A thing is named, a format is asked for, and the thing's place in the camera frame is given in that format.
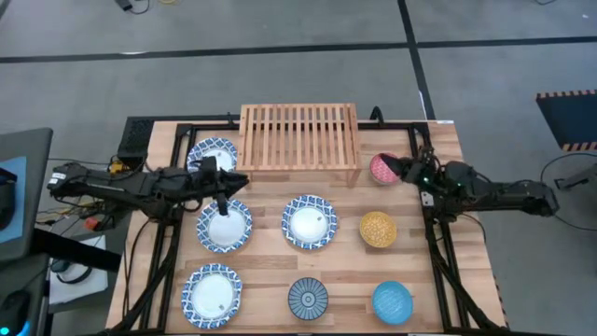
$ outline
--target black metal frame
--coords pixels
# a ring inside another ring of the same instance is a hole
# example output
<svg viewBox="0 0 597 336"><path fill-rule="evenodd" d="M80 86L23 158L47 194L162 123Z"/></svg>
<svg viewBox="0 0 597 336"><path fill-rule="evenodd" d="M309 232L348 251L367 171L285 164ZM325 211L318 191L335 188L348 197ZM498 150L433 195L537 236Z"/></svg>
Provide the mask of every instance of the black metal frame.
<svg viewBox="0 0 597 336"><path fill-rule="evenodd" d="M228 113L227 115L222 116L205 116L205 117L198 117L193 118L195 120L222 120L227 121L226 124L190 124L190 123L180 123L176 127L176 134L174 139L174 146L173 152L170 160L170 164L172 166L177 165L180 159L180 151L181 146L183 143L183 138L187 137L187 150L186 154L192 149L192 146L195 144L197 139L197 134L200 131L217 131L217 130L228 130L228 131L235 131L239 129L239 125L234 123L234 121L240 120L239 115L231 115ZM429 128L426 122L386 122L383 119L383 114L381 110L376 106L369 118L370 120L376 120L377 122L359 122L358 129L359 130L404 130L408 133L409 141L410 141L410 152L413 157L416 157L419 153L419 144L417 142L417 134L420 135L423 139L423 144L426 146L431 146L431 138L429 134ZM446 288L444 286L443 277L442 277L442 270L441 268L433 262L433 258L437 256L433 255L433 251L439 251L437 248L437 240L434 232L434 225L436 224L434 220L430 216L430 212L423 208L423 218L425 223L425 237L427 239L427 243L429 246L429 250L432 260L433 266L433 274L434 280L436 285L437 291L437 300L439 304L439 311L441 314L442 320L442 327L444 332L450 332L451 330L455 330L451 324L450 318L450 310L448 307L448 299L446 295ZM446 249L446 255L448 258L447 267L448 271L452 274L453 279L460 284L460 275L458 272L458 265L456 262L456 256L454 252L454 246L451 239L450 228L446 223L440 223L440 228L443 236L444 246ZM158 229L158 233L156 236L156 241L154 244L154 253L152 255L150 267L149 267L149 276L148 276L148 283L149 281L155 276L155 272L160 265L160 256L161 251L163 248L163 240L165 238L166 227L161 226ZM176 245L176 252L177 246L180 240L180 225L174 226L174 234L171 239L171 244ZM164 288L161 297L160 303L160 315L158 319L158 325L156 329L148 329L149 323L149 312L151 310L151 301L145 307L145 310L142 313L142 319L140 324L140 330L135 331L146 331L146 332L164 332L166 327L166 321L168 317L168 311L170 308L170 298L172 295L172 281L174 279L174 267L166 273ZM469 329L470 324L468 321L468 314L461 299L457 299L456 301L457 309L460 317L460 326L463 327L459 329L462 332L465 329Z"/></svg>

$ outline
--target blue patterned plate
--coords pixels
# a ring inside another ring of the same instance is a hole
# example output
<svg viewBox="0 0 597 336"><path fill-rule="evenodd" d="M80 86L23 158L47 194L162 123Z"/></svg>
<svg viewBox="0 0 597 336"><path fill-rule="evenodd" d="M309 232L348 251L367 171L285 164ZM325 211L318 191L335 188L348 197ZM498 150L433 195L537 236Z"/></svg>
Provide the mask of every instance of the blue patterned plate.
<svg viewBox="0 0 597 336"><path fill-rule="evenodd" d="M210 251L227 253L241 247L253 230L249 208L237 200L228 200L228 215L221 216L217 202L207 205L197 220L197 237Z"/></svg>
<svg viewBox="0 0 597 336"><path fill-rule="evenodd" d="M207 264L191 274L183 287L183 314L197 328L220 328L238 312L242 290L241 278L230 267Z"/></svg>
<svg viewBox="0 0 597 336"><path fill-rule="evenodd" d="M213 156L217 163L217 169L233 171L236 169L236 147L228 139L211 137L193 147L187 156L187 170L191 173L199 170L199 163L203 157Z"/></svg>
<svg viewBox="0 0 597 336"><path fill-rule="evenodd" d="M323 247L334 238L338 227L336 211L319 196L302 195L290 201L282 214L282 233L304 249Z"/></svg>

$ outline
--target white plate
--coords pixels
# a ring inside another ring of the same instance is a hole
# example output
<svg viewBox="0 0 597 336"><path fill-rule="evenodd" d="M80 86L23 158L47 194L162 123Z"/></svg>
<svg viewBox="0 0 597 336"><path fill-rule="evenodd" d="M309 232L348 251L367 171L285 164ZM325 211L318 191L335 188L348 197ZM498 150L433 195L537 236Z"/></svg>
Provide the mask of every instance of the white plate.
<svg viewBox="0 0 597 336"><path fill-rule="evenodd" d="M319 196L303 195L290 201L282 214L282 232L304 249L327 245L336 234L338 218L332 205Z"/></svg>
<svg viewBox="0 0 597 336"><path fill-rule="evenodd" d="M208 264L193 273L185 283L181 298L188 322L201 329L226 325L241 306L243 282L223 264Z"/></svg>
<svg viewBox="0 0 597 336"><path fill-rule="evenodd" d="M237 200L228 200L228 215L221 216L217 202L207 205L197 220L197 237L210 251L227 253L241 247L253 230L249 208Z"/></svg>
<svg viewBox="0 0 597 336"><path fill-rule="evenodd" d="M236 169L236 147L228 139L211 137L200 141L189 151L187 170L191 173L197 172L199 170L197 161L209 156L215 157L217 170L221 168L230 172Z"/></svg>

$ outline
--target black mat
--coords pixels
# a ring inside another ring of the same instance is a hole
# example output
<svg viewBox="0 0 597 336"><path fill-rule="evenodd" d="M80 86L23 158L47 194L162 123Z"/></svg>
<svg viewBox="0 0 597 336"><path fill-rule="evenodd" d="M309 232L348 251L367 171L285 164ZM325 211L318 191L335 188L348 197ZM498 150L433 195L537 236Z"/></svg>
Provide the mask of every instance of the black mat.
<svg viewBox="0 0 597 336"><path fill-rule="evenodd" d="M536 101L563 150L597 149L595 90L539 93Z"/></svg>

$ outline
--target concrete floor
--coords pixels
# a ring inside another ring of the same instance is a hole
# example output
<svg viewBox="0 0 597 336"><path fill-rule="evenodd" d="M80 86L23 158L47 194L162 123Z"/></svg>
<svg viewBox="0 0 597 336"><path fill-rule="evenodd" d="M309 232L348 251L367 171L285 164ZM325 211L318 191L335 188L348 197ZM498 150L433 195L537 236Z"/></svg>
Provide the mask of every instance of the concrete floor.
<svg viewBox="0 0 597 336"><path fill-rule="evenodd" d="M591 0L545 7L532 0L407 4L417 41L597 35ZM142 16L123 13L109 0L13 0L0 19L0 58L404 41L393 0L183 0L178 6L152 0ZM537 179L543 165L562 154L535 104L538 92L597 88L592 43L420 53L437 118L455 120L465 159L493 180ZM0 132L52 127L53 157L107 161L128 116L342 101L357 103L362 118L374 105L387 119L424 118L407 49L0 63ZM591 162L581 159L555 164L547 180ZM597 229L594 185L558 196L563 217ZM41 208L51 205L44 196ZM597 233L519 213L480 217L510 326L594 334ZM121 242L123 235L109 238ZM109 297L57 314L53 334L102 329Z"/></svg>

